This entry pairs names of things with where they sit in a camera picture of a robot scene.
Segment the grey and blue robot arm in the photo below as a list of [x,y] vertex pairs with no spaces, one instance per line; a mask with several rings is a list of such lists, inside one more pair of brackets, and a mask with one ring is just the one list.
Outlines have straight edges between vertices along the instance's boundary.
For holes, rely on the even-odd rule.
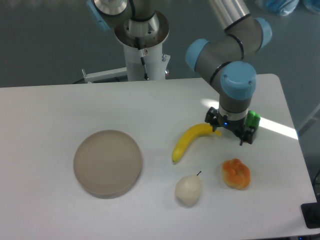
[[[113,30],[122,44],[129,81],[164,80],[168,56],[163,43],[170,26],[152,0],[89,0],[87,7],[96,24]],[[214,0],[213,11],[225,37],[212,43],[195,40],[185,61],[219,94],[218,108],[211,107],[205,122],[211,130],[225,128],[241,143],[252,144],[260,116],[249,110],[256,90],[257,73],[244,60],[272,38],[272,30],[262,18],[252,18],[242,0]]]

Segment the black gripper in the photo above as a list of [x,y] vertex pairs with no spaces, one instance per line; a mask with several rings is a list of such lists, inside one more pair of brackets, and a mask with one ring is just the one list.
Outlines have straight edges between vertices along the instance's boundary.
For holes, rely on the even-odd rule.
[[232,113],[225,110],[219,111],[214,107],[210,107],[205,115],[204,121],[210,124],[213,132],[215,132],[217,128],[225,128],[231,131],[240,139],[240,146],[244,143],[252,145],[256,138],[258,128],[245,126],[247,114],[248,110]]

